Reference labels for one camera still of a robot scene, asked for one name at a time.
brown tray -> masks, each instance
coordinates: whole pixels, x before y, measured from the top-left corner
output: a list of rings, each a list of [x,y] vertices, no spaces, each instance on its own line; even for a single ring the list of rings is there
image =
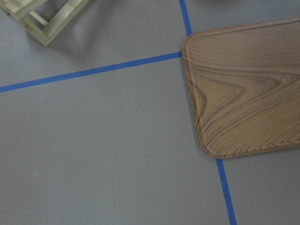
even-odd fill
[[[300,146],[300,16],[195,33],[182,55],[208,155]]]

wooden rack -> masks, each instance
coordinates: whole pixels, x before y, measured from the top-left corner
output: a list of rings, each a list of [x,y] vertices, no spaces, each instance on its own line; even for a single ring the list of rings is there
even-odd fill
[[[42,18],[35,10],[48,0],[0,0],[0,8],[18,21],[44,46],[48,46],[89,0],[69,0],[50,20]],[[40,29],[32,16],[43,28]]]

gray floor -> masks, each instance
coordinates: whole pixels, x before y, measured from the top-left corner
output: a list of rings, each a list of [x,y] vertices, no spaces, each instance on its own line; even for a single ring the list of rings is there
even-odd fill
[[[186,0],[194,32],[298,0]],[[45,48],[0,12],[0,86],[180,51],[177,0],[91,0]],[[0,224],[230,224],[181,58],[0,93]],[[224,160],[237,224],[300,224],[299,149]]]

gray surface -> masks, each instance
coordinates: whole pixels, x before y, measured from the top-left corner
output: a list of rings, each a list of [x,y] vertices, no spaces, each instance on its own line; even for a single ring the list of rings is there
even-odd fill
[[[187,9],[193,31],[300,15],[296,0]],[[2,12],[0,27],[0,86],[177,52],[186,37],[176,0],[91,0],[48,48]],[[229,224],[180,59],[0,93],[0,123],[1,225]],[[238,224],[300,224],[299,157],[224,160]]]

blue tape strip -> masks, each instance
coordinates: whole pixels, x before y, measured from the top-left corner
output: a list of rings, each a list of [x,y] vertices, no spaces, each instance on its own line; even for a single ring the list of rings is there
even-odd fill
[[[233,209],[233,203],[231,201],[230,191],[227,183],[226,173],[224,169],[223,160],[216,159],[217,162],[217,169],[219,171],[219,176],[222,184],[223,194],[225,198],[225,203],[227,207],[227,213],[230,221],[230,225],[236,225],[236,219]]]
[[[73,79],[73,78],[77,78],[77,77],[81,77],[81,76],[89,76],[89,75],[93,75],[93,74],[99,74],[99,73],[104,73],[104,72],[118,70],[118,69],[135,67],[135,66],[139,66],[139,65],[153,63],[153,62],[171,60],[171,59],[180,58],[180,57],[181,57],[181,52],[174,52],[174,53],[170,53],[170,54],[166,54],[166,55],[159,55],[159,56],[145,58],[145,59],[141,59],[141,60],[123,62],[123,63],[114,64],[114,65],[110,65],[110,66],[98,67],[98,68],[94,68],[94,69],[87,69],[87,70],[83,70],[83,71],[73,72],[73,73],[69,73],[69,74],[62,74],[62,75],[58,75],[58,76],[51,76],[51,77],[42,78],[42,79],[38,79],[38,80],[3,86],[3,87],[0,87],[0,93],[6,92],[6,91],[11,91],[11,90],[16,90],[16,89],[37,86],[37,85],[46,84],[46,83],[52,83],[52,82],[57,82],[57,81]]]
[[[190,34],[193,33],[191,23],[189,21],[188,17],[188,10],[186,6],[186,1],[185,0],[179,0],[180,8],[181,8],[181,13],[184,21],[184,25],[186,28],[187,35],[189,36]]]

